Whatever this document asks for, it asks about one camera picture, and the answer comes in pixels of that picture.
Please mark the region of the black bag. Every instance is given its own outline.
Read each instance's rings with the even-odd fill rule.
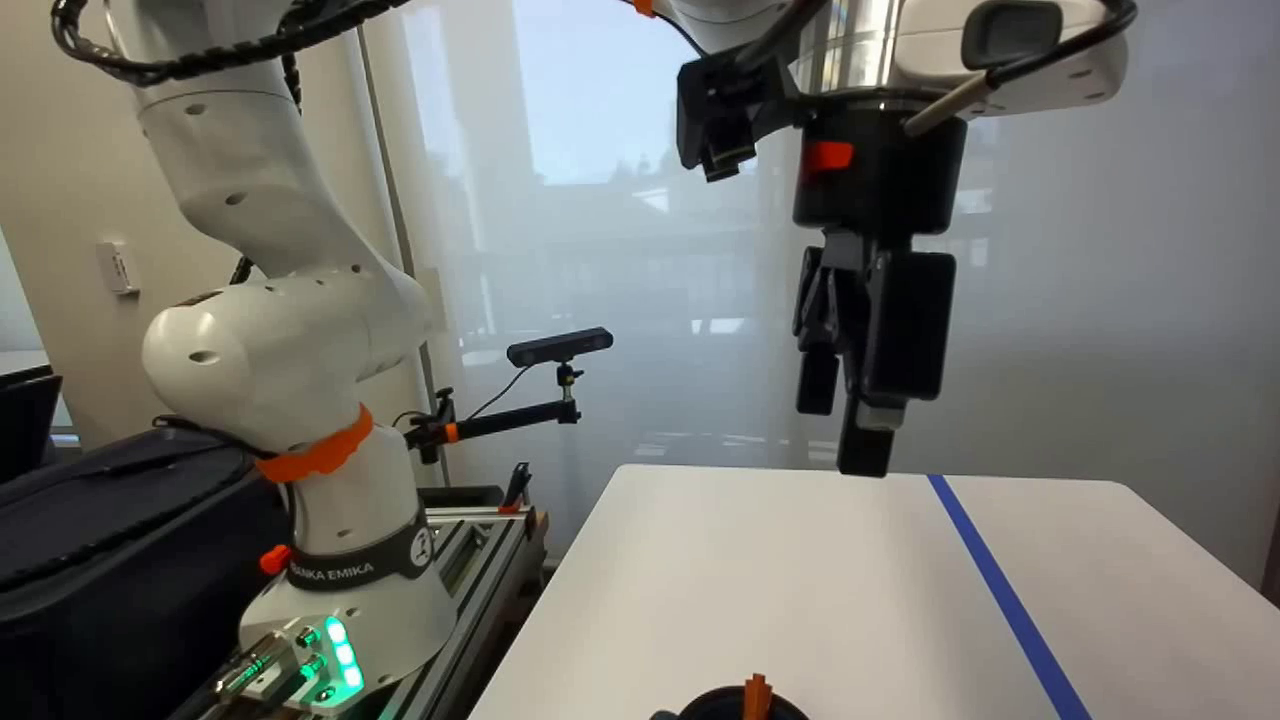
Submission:
[[[231,653],[287,539],[239,447],[157,429],[0,490],[0,717],[149,720]]]

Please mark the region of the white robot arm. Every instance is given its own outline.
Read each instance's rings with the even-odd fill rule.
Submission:
[[[451,600],[430,563],[405,435],[372,429],[358,384],[426,342],[419,290],[337,214],[297,103],[268,60],[405,0],[113,0],[118,49],[55,0],[55,45],[135,84],[143,135],[184,215],[266,267],[167,307],[143,336],[161,400],[266,451],[293,490],[297,559],[239,625],[225,696],[343,717],[430,663]],[[803,132],[796,220],[827,248],[803,266],[799,412],[832,412],[843,359],[843,473],[884,473],[912,395],[940,394],[954,266],[946,232],[964,116],[1093,103],[1121,89],[1133,0],[632,0],[699,53],[681,72],[681,159],[732,178],[756,142]]]

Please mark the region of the orange object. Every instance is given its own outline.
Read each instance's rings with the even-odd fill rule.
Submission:
[[[658,18],[658,6],[659,6],[659,0],[632,0],[632,8],[637,8],[641,18]]]
[[[266,575],[282,575],[287,563],[293,563],[293,548],[287,548],[287,545],[277,545],[277,548],[268,548],[266,558],[257,558],[257,567],[259,567]]]
[[[297,486],[308,475],[332,475],[337,468],[343,468],[361,445],[372,435],[372,412],[361,408],[358,426],[350,426],[343,434],[326,435],[321,445],[305,447],[305,451],[286,451],[286,456],[268,456],[257,462],[257,473],[273,486]]]
[[[850,174],[857,159],[857,144],[811,142],[803,144],[803,174]]]
[[[767,710],[773,710],[773,690],[767,690],[767,680],[756,671],[756,677],[745,686],[745,720],[767,720]]]

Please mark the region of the green light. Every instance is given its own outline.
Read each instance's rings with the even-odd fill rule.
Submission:
[[[329,620],[329,642],[332,646],[343,646],[350,642],[350,627],[341,620]]]

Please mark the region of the blue line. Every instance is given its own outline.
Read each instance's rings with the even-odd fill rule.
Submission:
[[[1062,720],[1089,720],[1086,702],[1078,696],[1070,671],[1056,663],[1054,648],[1046,646],[1032,613],[1026,610],[1026,600],[1011,593],[1009,575],[1002,574],[988,539],[978,531],[978,523],[968,520],[959,498],[954,494],[947,475],[928,473],[928,486],[937,494],[937,500],[946,506],[946,514],[957,523],[959,545],[968,548],[978,574],[986,575],[991,600],[1006,613],[1006,625],[1011,627],[1018,646],[1026,648],[1032,671],[1042,677],[1046,696],[1054,702]]]

